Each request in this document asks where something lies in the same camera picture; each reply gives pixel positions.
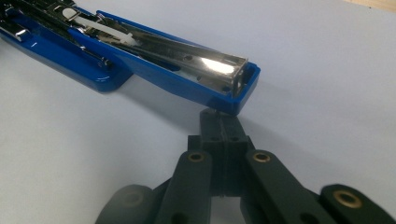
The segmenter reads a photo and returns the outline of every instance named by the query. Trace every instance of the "white table surface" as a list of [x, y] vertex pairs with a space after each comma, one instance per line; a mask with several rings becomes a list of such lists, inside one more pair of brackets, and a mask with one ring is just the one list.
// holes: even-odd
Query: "white table surface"
[[[342, 183], [396, 217], [396, 14], [339, 0], [78, 1], [261, 69], [239, 115], [308, 189]], [[168, 179], [204, 106], [133, 76], [100, 94], [0, 40], [0, 223], [93, 223]], [[244, 223], [214, 199], [212, 223]]]

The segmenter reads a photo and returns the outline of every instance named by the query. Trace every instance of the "screw hole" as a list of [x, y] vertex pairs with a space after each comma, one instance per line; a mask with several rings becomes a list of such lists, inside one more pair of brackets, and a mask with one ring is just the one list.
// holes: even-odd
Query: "screw hole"
[[223, 87], [221, 90], [222, 90], [223, 92], [230, 92], [230, 91], [231, 91], [231, 88], [230, 88], [230, 87]]
[[337, 190], [332, 195], [343, 206], [350, 208], [360, 208], [362, 206], [361, 199], [347, 190]]
[[122, 203], [125, 207], [136, 207], [143, 202], [144, 196], [139, 191], [132, 191], [122, 198]]
[[316, 217], [312, 216], [311, 214], [302, 213], [300, 215], [300, 220], [304, 224], [319, 224], [319, 221]]
[[258, 162], [268, 162], [271, 160], [271, 157], [262, 152], [258, 152], [253, 155], [253, 159]]
[[176, 213], [172, 216], [172, 224], [188, 224], [188, 223], [189, 223], [189, 218], [182, 213]]
[[183, 58], [183, 61], [191, 61], [192, 60], [192, 56], [191, 55], [186, 55]]
[[189, 160], [192, 162], [199, 162], [204, 160], [204, 155], [200, 152], [194, 152], [189, 155]]

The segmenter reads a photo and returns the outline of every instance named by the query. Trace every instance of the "blue stapler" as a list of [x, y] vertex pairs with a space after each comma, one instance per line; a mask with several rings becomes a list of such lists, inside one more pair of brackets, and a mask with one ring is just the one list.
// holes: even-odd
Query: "blue stapler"
[[175, 95], [237, 115], [260, 68], [127, 21], [79, 8], [72, 0], [0, 0], [0, 35], [99, 92], [114, 91], [132, 74]]

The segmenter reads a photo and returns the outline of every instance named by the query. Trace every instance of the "blue plastic casing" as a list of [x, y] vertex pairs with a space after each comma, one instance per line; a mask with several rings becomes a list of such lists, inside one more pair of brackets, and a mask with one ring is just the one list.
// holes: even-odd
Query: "blue plastic casing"
[[[132, 21], [127, 21], [103, 11], [98, 11], [98, 13], [115, 21], [124, 22], [151, 32], [155, 35], [161, 35], [176, 41], [196, 45], [190, 41], [165, 34]], [[106, 67], [97, 57], [92, 57], [91, 54], [83, 51], [81, 47], [69, 42], [65, 38], [53, 33], [51, 30], [22, 14], [13, 17], [12, 20], [27, 28], [31, 32], [31, 37], [24, 42], [19, 42], [8, 34], [0, 31], [0, 34], [7, 42], [38, 59], [40, 62], [67, 74], [71, 78], [99, 92], [114, 91], [132, 74], [137, 74], [175, 95], [231, 115], [237, 115], [247, 101], [249, 95], [253, 92], [260, 73], [260, 68], [256, 64], [248, 63], [245, 68], [245, 80], [243, 80], [243, 82], [246, 83], [246, 87], [236, 97], [232, 97], [230, 93], [222, 94], [213, 91], [205, 86], [181, 77], [170, 70], [134, 56], [131, 53], [114, 48], [97, 39], [84, 35], [73, 28], [69, 29], [69, 34], [73, 36], [81, 46], [85, 47], [89, 52], [100, 55], [112, 62], [110, 67]]]

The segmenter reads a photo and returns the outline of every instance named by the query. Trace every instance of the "stapler anvil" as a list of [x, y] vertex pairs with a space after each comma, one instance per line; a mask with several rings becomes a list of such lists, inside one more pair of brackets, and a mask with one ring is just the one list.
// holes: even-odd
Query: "stapler anvil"
[[237, 115], [260, 68], [72, 0], [0, 0], [0, 35], [39, 61], [99, 91], [132, 74], [175, 95]]

